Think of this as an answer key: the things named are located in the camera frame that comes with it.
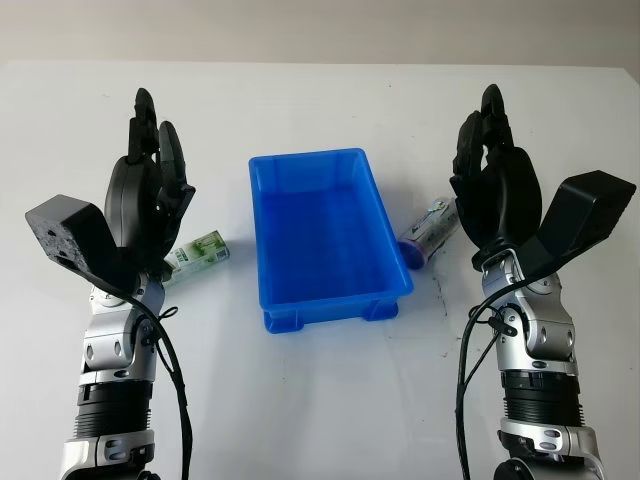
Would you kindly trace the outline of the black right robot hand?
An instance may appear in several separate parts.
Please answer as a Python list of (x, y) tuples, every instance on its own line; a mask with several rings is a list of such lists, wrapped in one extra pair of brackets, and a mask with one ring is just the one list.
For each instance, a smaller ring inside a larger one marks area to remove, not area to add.
[(476, 247), (520, 246), (537, 232), (540, 185), (529, 155), (514, 143), (495, 84), (460, 127), (450, 183), (462, 227)]

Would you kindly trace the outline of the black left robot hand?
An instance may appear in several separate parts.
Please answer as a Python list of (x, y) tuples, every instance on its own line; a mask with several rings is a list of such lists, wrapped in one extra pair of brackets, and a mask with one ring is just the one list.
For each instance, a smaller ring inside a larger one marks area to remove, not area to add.
[(163, 281), (172, 267), (165, 260), (196, 189), (174, 125), (157, 121), (151, 94), (139, 88), (129, 121), (128, 151), (115, 164), (104, 215), (116, 245), (137, 271)]

